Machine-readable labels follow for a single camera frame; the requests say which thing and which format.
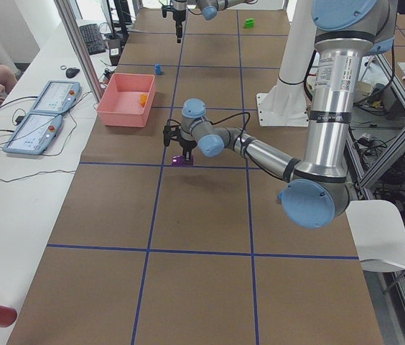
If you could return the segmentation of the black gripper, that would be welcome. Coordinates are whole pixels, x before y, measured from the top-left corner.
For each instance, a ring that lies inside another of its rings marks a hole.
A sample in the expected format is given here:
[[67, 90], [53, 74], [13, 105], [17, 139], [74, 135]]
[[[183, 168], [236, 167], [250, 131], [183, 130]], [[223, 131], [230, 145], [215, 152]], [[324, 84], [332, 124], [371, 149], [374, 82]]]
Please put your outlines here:
[[188, 155], [189, 155], [189, 160], [193, 160], [193, 155], [192, 155], [192, 150], [196, 148], [197, 142], [193, 139], [185, 139], [181, 134], [177, 135], [177, 141], [179, 142], [181, 148], [182, 148], [182, 153], [185, 155], [185, 160], [188, 160]]
[[174, 20], [177, 43], [181, 43], [183, 23], [187, 17], [187, 2], [185, 0], [175, 0], [170, 1], [169, 4], [162, 5], [162, 16], [166, 18], [168, 13], [172, 15]]

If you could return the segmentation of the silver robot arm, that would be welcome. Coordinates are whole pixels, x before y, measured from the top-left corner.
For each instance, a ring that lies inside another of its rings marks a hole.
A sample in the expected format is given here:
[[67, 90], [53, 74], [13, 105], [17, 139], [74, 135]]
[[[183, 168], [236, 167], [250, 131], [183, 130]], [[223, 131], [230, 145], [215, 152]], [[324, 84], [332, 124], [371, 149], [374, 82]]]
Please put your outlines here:
[[[232, 6], [251, 1], [195, 1], [197, 8], [206, 20], [216, 17], [221, 12]], [[183, 37], [183, 22], [187, 17], [187, 1], [169, 1], [162, 5], [162, 16], [172, 14], [175, 23], [177, 43], [181, 43]], [[176, 141], [182, 148], [182, 154], [172, 158], [172, 166], [192, 166], [192, 151], [198, 147], [206, 157], [219, 155], [225, 148], [235, 150], [235, 145], [242, 146], [242, 129], [215, 127], [206, 117], [206, 105], [198, 98], [187, 99], [182, 107], [182, 121], [177, 125], [170, 125], [169, 121], [164, 126], [163, 141], [168, 147], [171, 141]]]
[[287, 186], [279, 200], [297, 225], [328, 225], [350, 202], [343, 152], [362, 59], [394, 45], [395, 1], [298, 1], [276, 85], [257, 96], [263, 126], [307, 128], [304, 156], [297, 159], [262, 142], [244, 128], [220, 127], [205, 103], [186, 100], [182, 121], [166, 126], [164, 144], [177, 141], [176, 165], [230, 149]]

